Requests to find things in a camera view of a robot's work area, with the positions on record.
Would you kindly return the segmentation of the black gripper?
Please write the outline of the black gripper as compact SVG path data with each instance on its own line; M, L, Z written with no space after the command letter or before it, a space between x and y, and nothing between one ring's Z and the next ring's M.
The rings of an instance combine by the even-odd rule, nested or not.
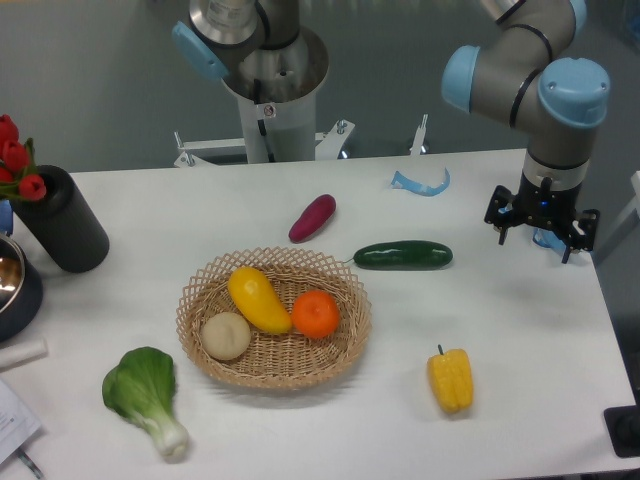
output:
M554 190L552 184L551 177L534 183L522 173L516 196L498 185L489 200L484 222L498 232L499 245L505 243L511 228L523 224L566 235L561 262L567 264L572 253L593 250L600 211L576 212L581 183L566 190Z

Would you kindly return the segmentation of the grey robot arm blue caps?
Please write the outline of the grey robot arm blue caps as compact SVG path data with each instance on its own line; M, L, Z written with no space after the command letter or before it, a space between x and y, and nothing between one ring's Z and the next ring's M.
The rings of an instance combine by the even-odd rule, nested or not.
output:
M500 28L490 48L463 46L448 60L441 94L450 105L524 132L519 188L497 187L486 221L501 235L520 225L553 233L567 253L593 248L599 214L576 201L606 117L607 72L563 56L581 31L581 1L486 1ZM193 1L173 41L201 76L236 97L252 163L316 160L315 96L328 73L322 40L295 1Z

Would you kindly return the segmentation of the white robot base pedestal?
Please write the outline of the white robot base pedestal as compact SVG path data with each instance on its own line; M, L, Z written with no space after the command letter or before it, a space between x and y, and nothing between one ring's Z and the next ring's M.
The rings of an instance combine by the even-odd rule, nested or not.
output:
M206 79L223 80L221 61L186 25L178 22L172 31L174 43ZM339 119L327 132L315 132L316 96L324 79L308 93L288 102L263 102L245 98L231 90L237 101L243 137L238 139L207 140L183 143L174 132L179 157L176 166L205 165L206 159L239 157L249 164L311 160L347 159L350 156L350 137L356 125ZM426 140L428 114L424 114L416 132L399 155L429 153Z

